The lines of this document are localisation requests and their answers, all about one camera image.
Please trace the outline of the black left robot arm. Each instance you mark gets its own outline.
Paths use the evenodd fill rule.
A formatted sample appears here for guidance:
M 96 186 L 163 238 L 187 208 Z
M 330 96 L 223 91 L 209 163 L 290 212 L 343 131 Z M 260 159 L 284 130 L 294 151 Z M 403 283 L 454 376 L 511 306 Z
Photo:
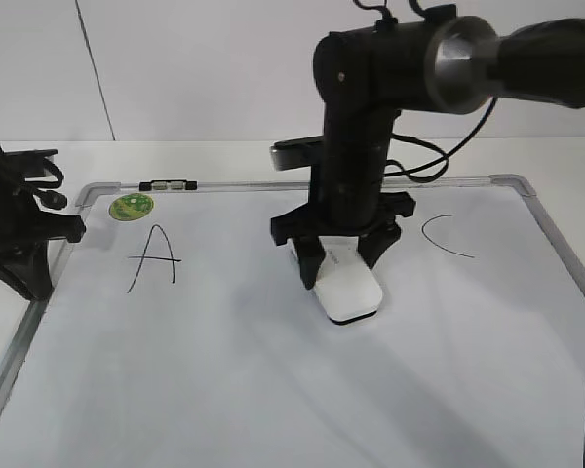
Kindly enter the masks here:
M 60 214 L 63 172 L 54 149 L 6 152 L 0 145 L 0 281 L 26 300 L 53 291 L 48 260 L 51 241 L 78 243 L 86 227 L 79 215 Z

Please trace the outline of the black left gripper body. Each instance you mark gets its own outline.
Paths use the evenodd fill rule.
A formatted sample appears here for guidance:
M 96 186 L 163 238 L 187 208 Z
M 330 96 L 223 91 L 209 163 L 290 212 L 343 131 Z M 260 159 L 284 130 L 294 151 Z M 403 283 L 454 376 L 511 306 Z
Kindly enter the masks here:
M 41 241 L 82 240 L 86 232 L 82 218 L 59 213 L 67 199 L 59 192 L 64 175 L 55 167 L 56 175 L 24 178 L 0 165 L 0 252 Z

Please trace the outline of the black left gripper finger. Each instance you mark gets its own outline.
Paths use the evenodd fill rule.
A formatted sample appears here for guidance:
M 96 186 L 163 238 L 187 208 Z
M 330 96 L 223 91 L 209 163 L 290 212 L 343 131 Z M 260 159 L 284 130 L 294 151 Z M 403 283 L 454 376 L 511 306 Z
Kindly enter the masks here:
M 48 242 L 41 241 L 0 252 L 0 281 L 26 300 L 46 300 L 53 291 Z

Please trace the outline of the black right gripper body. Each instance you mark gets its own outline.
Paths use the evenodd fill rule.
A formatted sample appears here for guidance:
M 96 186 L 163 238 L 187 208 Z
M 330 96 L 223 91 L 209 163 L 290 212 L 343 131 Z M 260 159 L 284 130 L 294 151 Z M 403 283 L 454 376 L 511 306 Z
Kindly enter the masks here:
M 413 215 L 415 201 L 407 192 L 382 192 L 381 188 L 380 181 L 332 194 L 322 188 L 305 204 L 270 220 L 272 239 L 281 246 L 289 239 L 357 237 L 387 225 L 397 215 Z

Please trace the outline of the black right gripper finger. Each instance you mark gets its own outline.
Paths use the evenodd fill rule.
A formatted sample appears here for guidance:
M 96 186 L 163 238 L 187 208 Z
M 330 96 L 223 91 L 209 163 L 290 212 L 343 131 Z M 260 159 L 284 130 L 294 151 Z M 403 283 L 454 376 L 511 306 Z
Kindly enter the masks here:
M 314 288 L 325 250 L 318 237 L 292 239 L 301 282 L 307 290 Z
M 382 255 L 401 238 L 399 226 L 381 226 L 358 238 L 357 253 L 373 269 Z

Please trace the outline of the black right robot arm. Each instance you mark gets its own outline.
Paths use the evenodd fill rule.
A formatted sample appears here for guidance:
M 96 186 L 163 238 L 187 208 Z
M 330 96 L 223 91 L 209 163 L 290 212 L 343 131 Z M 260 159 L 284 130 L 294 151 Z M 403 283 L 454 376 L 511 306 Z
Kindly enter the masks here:
M 413 214 L 405 192 L 382 189 L 405 111 L 466 115 L 501 98 L 585 108 L 585 19 L 557 19 L 498 35 L 452 4 L 424 9 L 418 22 L 388 10 L 372 26 L 333 31 L 317 45 L 313 76 L 324 103 L 319 136 L 272 145 L 279 171 L 308 168 L 307 202 L 270 222 L 277 245 L 292 244 L 306 288 L 326 258 L 325 236 L 357 240 L 368 267 L 401 236 Z

